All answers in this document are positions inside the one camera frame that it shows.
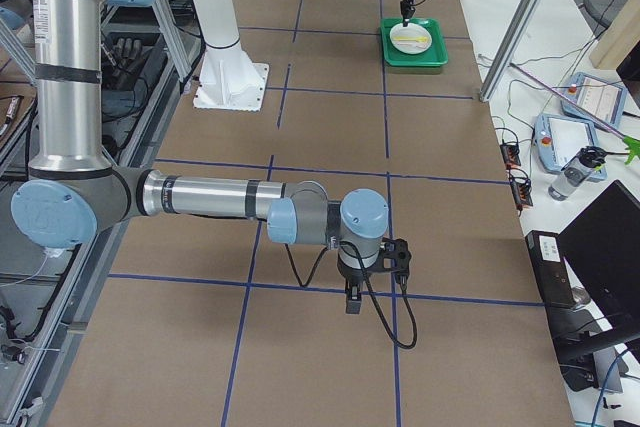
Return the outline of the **white round plate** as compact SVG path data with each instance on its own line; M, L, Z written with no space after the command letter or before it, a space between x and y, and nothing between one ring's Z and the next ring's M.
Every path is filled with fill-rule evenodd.
M391 44L400 52L417 55L426 52L432 45L432 36L421 25L399 23L389 31Z

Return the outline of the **yellow plastic spoon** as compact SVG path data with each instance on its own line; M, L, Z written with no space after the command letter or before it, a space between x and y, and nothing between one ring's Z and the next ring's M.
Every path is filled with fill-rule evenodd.
M421 37L396 37L392 38L393 41L398 43L416 43L416 44L425 44L430 41L429 37L421 36Z

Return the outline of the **pink plastic spoon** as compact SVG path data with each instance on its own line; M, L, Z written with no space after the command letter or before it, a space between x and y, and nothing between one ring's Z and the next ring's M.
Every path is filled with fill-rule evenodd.
M416 55L417 53L424 52L431 47L430 44L408 44L401 45L401 50L405 53L411 53Z

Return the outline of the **green plastic tray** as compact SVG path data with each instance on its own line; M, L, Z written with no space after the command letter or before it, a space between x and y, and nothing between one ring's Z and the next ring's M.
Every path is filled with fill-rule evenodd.
M390 41L389 31L402 18L383 18L380 21L381 45L385 61L394 67L426 67L436 68L445 65L449 58L440 24L433 18L412 18L409 23L425 27L432 36L432 45L424 53L409 55L397 50Z

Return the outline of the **black power strip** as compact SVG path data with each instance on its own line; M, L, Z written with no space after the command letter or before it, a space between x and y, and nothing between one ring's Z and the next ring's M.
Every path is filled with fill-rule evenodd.
M521 212L524 208L533 206L531 198L531 181L528 178L511 177L509 179L512 196L516 209Z
M500 144L501 155L507 169L520 167L520 147L518 143L502 142Z

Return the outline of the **black computer box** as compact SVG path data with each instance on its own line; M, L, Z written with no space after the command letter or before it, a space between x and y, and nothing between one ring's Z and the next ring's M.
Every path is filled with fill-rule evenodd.
M558 235L531 230L525 236L541 299L546 307L579 310L592 298L585 288L572 287Z

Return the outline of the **near blue teach pendant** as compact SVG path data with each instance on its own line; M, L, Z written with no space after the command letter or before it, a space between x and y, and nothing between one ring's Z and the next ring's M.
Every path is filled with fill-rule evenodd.
M599 142L591 121L542 113L535 122L534 145L542 168L558 174L581 148Z

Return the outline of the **blue teach pendant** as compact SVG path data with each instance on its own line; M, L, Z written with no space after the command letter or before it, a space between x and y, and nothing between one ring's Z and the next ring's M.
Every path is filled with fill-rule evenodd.
M621 81L608 81L577 72L560 91L594 116L615 128L619 127L628 95Z
M599 142L591 121L542 113L535 122L534 145L542 168L558 174L581 148Z

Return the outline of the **far blue teach pendant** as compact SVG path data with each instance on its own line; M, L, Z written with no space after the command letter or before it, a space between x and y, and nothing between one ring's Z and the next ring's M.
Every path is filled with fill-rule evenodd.
M621 81L608 81L577 72L560 91L594 116L615 128L619 127L628 95Z

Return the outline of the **clear water bottle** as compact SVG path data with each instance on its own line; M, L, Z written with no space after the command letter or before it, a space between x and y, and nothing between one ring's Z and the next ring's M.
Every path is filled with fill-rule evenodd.
M548 187L548 195L556 201L568 199L594 171L604 165L606 156L606 151L600 147L581 148Z

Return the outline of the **black monitor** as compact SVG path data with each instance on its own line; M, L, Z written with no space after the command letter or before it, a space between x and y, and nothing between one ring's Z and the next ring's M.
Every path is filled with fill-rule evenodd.
M639 345L639 200L613 181L559 235L564 258L613 327L554 342L561 363L630 342Z

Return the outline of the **metal reacher stick green tip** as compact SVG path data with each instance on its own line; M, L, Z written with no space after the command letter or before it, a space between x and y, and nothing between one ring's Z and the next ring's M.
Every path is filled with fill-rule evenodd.
M545 82L533 76L529 72L525 71L515 63L510 62L509 66L511 68L516 69L520 74L524 75L529 80L534 81L536 84L538 84L540 87L542 87L544 90L548 91L552 95L555 95L556 97L560 98L566 103L572 105L577 112L585 116L587 119L591 120L596 126L600 127L602 130L620 139L626 145L626 149L628 151L627 160L625 161L626 165L629 165L635 158L639 157L639 140L638 139L623 134L621 131L619 131L615 127L611 126L610 124L594 116L589 111L583 109L576 101L572 100L570 97L566 96L561 91L555 89L550 85L547 85Z

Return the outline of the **grey aluminium frame post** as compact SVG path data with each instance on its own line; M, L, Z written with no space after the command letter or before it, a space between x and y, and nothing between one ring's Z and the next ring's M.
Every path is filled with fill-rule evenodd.
M520 0L480 89L479 100L481 102L488 102L495 92L540 1Z

